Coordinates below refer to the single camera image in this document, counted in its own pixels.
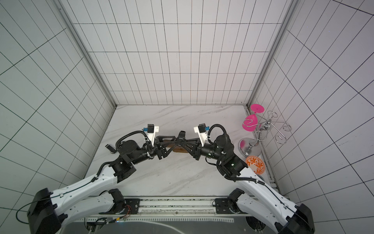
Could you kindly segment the brown wooden watch stand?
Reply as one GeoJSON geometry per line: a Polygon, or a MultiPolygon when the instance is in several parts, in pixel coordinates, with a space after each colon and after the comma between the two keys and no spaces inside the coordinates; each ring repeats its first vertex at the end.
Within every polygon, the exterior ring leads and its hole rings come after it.
{"type": "Polygon", "coordinates": [[[176,152],[176,153],[179,153],[179,147],[180,145],[176,145],[176,142],[175,142],[175,145],[174,146],[164,146],[165,148],[170,148],[170,147],[175,147],[173,152],[176,152]]]}

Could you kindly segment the black round wrist watch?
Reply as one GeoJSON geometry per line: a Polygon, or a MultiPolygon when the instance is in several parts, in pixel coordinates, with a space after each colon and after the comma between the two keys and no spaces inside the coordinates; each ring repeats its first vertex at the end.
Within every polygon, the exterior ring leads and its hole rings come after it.
{"type": "Polygon", "coordinates": [[[178,134],[178,140],[185,141],[186,140],[186,132],[185,131],[180,131],[178,134]]]}

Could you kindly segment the black rectangular smart watch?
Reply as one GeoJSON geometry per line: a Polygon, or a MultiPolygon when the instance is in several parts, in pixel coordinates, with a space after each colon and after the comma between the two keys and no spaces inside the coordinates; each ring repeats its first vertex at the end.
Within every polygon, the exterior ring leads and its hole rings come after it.
{"type": "Polygon", "coordinates": [[[105,147],[111,152],[111,154],[115,154],[117,152],[117,150],[110,144],[107,144],[105,147]]]}

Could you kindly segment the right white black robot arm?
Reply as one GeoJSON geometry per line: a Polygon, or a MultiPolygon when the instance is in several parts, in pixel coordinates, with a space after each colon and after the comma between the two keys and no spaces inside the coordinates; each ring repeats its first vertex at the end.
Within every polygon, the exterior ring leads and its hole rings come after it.
{"type": "Polygon", "coordinates": [[[216,160],[218,172],[225,179],[238,184],[233,198],[235,213],[247,213],[278,234],[315,232],[311,210],[304,204],[291,202],[256,175],[234,153],[234,145],[227,135],[220,135],[214,142],[204,144],[198,138],[178,137],[176,145],[197,160],[201,156],[216,160]]]}

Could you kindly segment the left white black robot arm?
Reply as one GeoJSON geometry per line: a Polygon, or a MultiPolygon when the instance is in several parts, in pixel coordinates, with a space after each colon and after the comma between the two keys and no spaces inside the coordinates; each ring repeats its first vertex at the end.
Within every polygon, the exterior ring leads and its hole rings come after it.
{"type": "Polygon", "coordinates": [[[98,171],[62,189],[38,191],[27,211],[27,223],[32,234],[55,234],[62,227],[91,215],[119,215],[126,217],[135,211],[116,186],[130,177],[135,165],[154,157],[167,157],[176,146],[171,136],[145,136],[140,147],[128,138],[120,138],[110,151],[119,153],[117,159],[103,163],[98,171]]]}

